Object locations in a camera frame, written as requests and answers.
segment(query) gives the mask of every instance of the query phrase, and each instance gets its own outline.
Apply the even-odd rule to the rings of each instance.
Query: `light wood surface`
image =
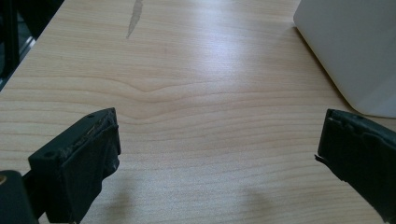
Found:
[[[64,2],[0,92],[0,170],[114,106],[120,169],[82,223],[382,223],[314,160],[326,109],[353,110],[298,0],[141,3],[127,37],[134,0]]]

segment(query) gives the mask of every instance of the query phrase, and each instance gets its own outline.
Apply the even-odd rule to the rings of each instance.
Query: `wood grain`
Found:
[[[120,169],[82,223],[382,223],[314,160],[326,109],[353,110],[294,27],[299,1],[143,4],[126,38],[134,1],[64,2],[0,93],[0,170],[114,106]]]

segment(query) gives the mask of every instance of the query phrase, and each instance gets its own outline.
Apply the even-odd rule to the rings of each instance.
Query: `black plastic part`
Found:
[[[396,133],[361,116],[329,109],[317,161],[396,223]]]
[[[114,108],[92,113],[29,157],[49,222],[79,223],[86,215],[102,180],[119,167],[118,127]]]
[[[39,219],[46,211],[46,197],[44,194],[43,184],[39,183],[33,172],[29,171],[22,178],[27,196],[29,198],[30,204],[32,205],[32,211],[36,219]]]
[[[1,171],[0,192],[0,223],[38,223],[31,210],[20,173]]]

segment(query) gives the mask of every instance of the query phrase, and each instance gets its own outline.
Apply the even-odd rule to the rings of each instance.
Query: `black object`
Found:
[[[6,78],[20,64],[20,46],[18,40],[17,7],[14,0],[2,0],[4,23],[5,67],[0,75]]]
[[[316,160],[396,223],[396,133],[361,116],[329,109]]]
[[[20,64],[17,11],[33,38],[38,39],[63,2],[64,0],[0,0],[3,15],[0,35],[4,35],[5,44],[5,67],[0,78],[7,81]]]
[[[8,183],[10,171],[0,173],[7,177],[7,184],[0,185],[1,197],[10,188],[18,187],[16,194],[25,198],[26,189],[31,209],[17,213],[35,217],[31,222],[22,220],[15,208],[22,207],[25,201],[11,198],[7,204],[1,201],[2,223],[5,217],[12,220],[9,223],[35,223],[44,212],[49,222],[79,223],[100,193],[102,180],[119,167],[118,127],[114,108],[79,120],[29,157],[32,170],[23,177],[24,188],[16,182]]]

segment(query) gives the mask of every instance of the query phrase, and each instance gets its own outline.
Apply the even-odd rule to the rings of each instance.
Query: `white object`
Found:
[[[294,23],[352,107],[396,118],[395,0],[302,0]]]

